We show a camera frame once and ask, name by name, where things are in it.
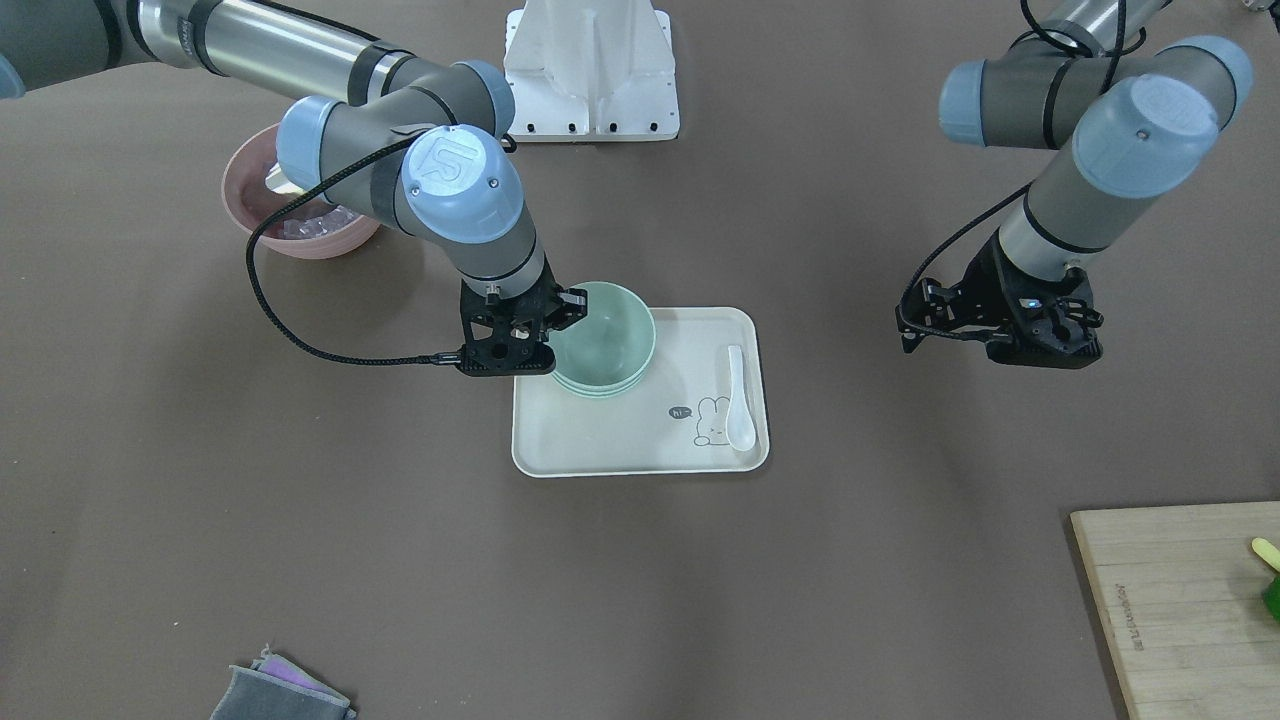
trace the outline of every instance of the robot mounting stand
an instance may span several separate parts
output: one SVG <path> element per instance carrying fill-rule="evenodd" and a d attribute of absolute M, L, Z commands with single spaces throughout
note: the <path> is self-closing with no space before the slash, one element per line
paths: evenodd
<path fill-rule="evenodd" d="M 529 0 L 507 15 L 511 135 L 643 142 L 680 132 L 671 18 L 649 0 Z"/>

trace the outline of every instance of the ur logo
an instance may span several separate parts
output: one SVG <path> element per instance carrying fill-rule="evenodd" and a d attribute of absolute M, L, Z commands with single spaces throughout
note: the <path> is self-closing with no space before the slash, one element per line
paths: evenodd
<path fill-rule="evenodd" d="M 428 183 L 438 183 L 452 190 L 461 190 L 468 181 L 479 177 L 484 165 L 484 150 L 463 145 L 448 137 L 438 137 L 431 147 L 421 155 L 417 177 Z"/>

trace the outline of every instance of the green object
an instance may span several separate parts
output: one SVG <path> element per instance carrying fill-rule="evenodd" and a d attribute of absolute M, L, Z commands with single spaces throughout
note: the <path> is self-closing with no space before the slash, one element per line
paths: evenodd
<path fill-rule="evenodd" d="M 1280 578 L 1271 582 L 1271 587 L 1262 591 L 1262 602 L 1266 603 L 1267 610 L 1271 611 L 1271 616 L 1280 623 Z"/>
<path fill-rule="evenodd" d="M 556 351 L 552 377 L 575 395 L 613 397 L 640 382 L 653 360 L 653 313 L 636 293 L 613 283 L 575 287 L 586 290 L 586 318 L 547 341 Z"/>

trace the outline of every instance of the yellow object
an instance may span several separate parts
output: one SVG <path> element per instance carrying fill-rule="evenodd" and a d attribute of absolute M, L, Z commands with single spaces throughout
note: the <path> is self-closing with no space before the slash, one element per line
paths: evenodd
<path fill-rule="evenodd" d="M 1258 553 L 1258 557 L 1261 557 L 1263 562 L 1270 565 L 1276 573 L 1280 573 L 1280 550 L 1276 550 L 1276 546 L 1262 538 L 1253 538 L 1252 546 L 1253 552 Z"/>

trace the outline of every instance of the white spoon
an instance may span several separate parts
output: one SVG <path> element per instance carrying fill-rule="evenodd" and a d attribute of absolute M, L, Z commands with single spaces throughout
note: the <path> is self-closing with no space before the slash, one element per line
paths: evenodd
<path fill-rule="evenodd" d="M 742 348 L 728 346 L 728 419 L 724 421 L 724 434 L 728 443 L 739 452 L 755 447 L 755 421 L 746 407 L 746 386 L 742 383 Z"/>

